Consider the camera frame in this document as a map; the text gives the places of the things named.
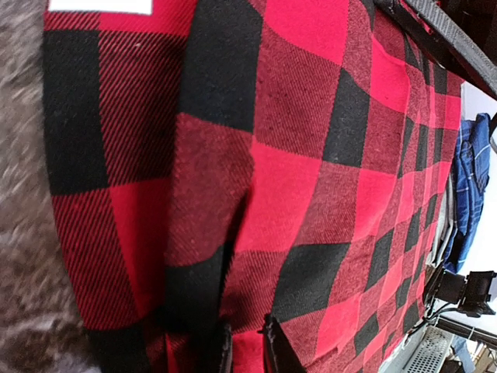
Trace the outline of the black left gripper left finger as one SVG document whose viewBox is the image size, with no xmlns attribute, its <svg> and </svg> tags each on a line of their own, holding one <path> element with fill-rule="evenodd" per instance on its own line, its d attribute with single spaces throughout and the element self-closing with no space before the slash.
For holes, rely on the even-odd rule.
<svg viewBox="0 0 497 373">
<path fill-rule="evenodd" d="M 232 371 L 233 339 L 231 326 L 228 322 L 222 322 L 217 328 L 217 349 L 215 371 L 218 373 L 230 373 Z"/>
</svg>

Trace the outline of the folded grey shirt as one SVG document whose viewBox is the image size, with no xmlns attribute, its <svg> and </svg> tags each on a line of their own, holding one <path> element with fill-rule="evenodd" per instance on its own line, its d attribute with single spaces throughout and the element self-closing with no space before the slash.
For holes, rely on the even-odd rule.
<svg viewBox="0 0 497 373">
<path fill-rule="evenodd" d="M 457 198 L 455 182 L 452 174 L 449 175 L 446 188 L 443 193 L 439 217 L 436 221 L 436 232 L 432 249 L 426 260 L 426 264 L 437 268 L 442 265 L 443 269 L 456 274 L 456 264 L 450 261 L 450 254 L 457 234 Z"/>
</svg>

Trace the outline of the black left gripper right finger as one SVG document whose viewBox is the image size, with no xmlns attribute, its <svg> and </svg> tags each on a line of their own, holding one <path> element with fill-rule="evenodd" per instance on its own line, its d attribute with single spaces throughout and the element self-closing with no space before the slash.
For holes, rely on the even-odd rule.
<svg viewBox="0 0 497 373">
<path fill-rule="evenodd" d="M 262 329 L 264 372 L 306 373 L 277 319 L 265 315 Z"/>
</svg>

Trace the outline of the folded blue plaid shirt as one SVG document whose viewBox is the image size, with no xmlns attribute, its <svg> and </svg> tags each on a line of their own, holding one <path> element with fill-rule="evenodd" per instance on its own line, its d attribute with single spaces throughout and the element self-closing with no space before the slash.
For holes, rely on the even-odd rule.
<svg viewBox="0 0 497 373">
<path fill-rule="evenodd" d="M 491 117 L 480 113 L 463 120 L 451 166 L 455 229 L 450 233 L 443 266 L 452 273 L 463 267 L 477 232 L 489 181 Z"/>
</svg>

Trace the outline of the red black plaid shirt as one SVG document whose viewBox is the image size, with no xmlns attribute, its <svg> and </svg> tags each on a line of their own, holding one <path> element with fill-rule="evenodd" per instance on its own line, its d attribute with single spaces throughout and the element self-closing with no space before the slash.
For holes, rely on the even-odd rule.
<svg viewBox="0 0 497 373">
<path fill-rule="evenodd" d="M 51 1 L 44 140 L 103 372 L 376 372 L 419 321 L 461 79 L 371 1 Z"/>
</svg>

